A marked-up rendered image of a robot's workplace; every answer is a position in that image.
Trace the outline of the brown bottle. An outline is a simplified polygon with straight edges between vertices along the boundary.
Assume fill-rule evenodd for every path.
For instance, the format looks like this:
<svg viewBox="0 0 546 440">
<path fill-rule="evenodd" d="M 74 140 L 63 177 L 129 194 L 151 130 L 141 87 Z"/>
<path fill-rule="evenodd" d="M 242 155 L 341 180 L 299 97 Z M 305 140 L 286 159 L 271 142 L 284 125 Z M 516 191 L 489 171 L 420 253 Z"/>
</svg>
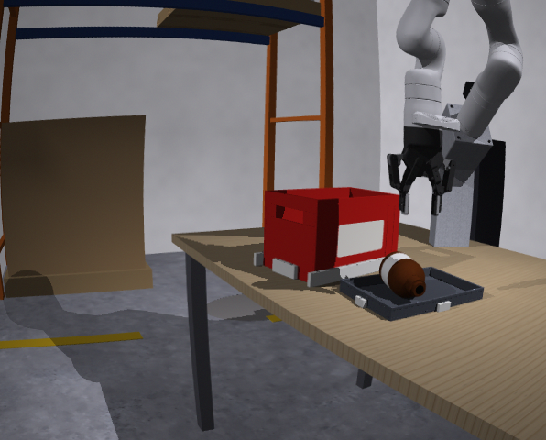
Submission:
<svg viewBox="0 0 546 440">
<path fill-rule="evenodd" d="M 426 291 L 422 266 L 403 252 L 387 254 L 380 263 L 379 276 L 402 298 L 419 297 Z"/>
</svg>

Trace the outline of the red plastic crate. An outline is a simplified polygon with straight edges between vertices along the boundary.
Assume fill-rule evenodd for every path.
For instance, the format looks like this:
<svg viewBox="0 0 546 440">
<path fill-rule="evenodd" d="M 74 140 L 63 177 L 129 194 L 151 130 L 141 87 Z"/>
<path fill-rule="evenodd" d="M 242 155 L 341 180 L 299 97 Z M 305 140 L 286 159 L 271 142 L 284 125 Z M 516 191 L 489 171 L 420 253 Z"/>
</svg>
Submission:
<svg viewBox="0 0 546 440">
<path fill-rule="evenodd" d="M 263 265 L 272 269 L 274 258 L 295 264 L 307 282 L 308 272 L 385 257 L 398 249 L 399 212 L 399 195 L 387 192 L 265 191 Z"/>
</svg>

